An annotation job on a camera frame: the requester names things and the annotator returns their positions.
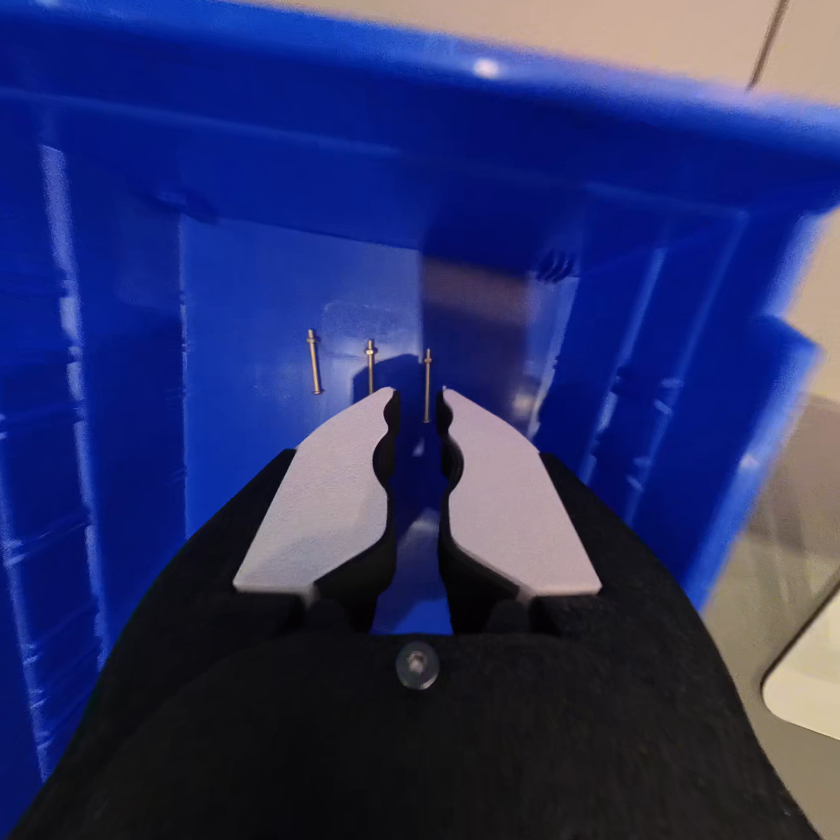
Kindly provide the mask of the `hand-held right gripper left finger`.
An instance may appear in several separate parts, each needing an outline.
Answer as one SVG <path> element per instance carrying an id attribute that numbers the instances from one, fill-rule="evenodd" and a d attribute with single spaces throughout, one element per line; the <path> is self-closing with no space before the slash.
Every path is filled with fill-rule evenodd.
<path id="1" fill-rule="evenodd" d="M 401 396 L 386 386 L 317 427 L 295 449 L 233 586 L 338 603 L 368 633 L 396 572 L 391 478 Z"/>

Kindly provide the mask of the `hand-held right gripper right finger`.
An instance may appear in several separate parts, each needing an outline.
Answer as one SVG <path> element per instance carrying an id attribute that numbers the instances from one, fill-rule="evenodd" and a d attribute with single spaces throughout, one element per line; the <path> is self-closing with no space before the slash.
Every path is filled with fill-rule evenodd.
<path id="1" fill-rule="evenodd" d="M 484 632 L 498 604 L 590 597 L 602 581 L 540 452 L 453 388 L 437 394 L 447 485 L 438 566 L 454 634 Z"/>

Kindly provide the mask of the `blue plastic bin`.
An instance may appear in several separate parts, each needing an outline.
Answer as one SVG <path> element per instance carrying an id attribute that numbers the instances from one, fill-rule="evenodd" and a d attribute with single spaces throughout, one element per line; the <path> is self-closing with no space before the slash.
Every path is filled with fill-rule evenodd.
<path id="1" fill-rule="evenodd" d="M 220 2 L 2 2 L 1 76 L 2 837 L 367 339 L 406 453 L 430 348 L 704 606 L 816 355 L 838 107 Z"/>

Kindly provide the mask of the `white rounded object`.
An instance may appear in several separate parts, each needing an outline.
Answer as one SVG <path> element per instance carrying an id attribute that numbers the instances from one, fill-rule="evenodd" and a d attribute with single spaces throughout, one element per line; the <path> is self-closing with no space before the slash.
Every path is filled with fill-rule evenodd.
<path id="1" fill-rule="evenodd" d="M 777 718 L 839 740 L 839 593 L 826 601 L 765 676 Z"/>

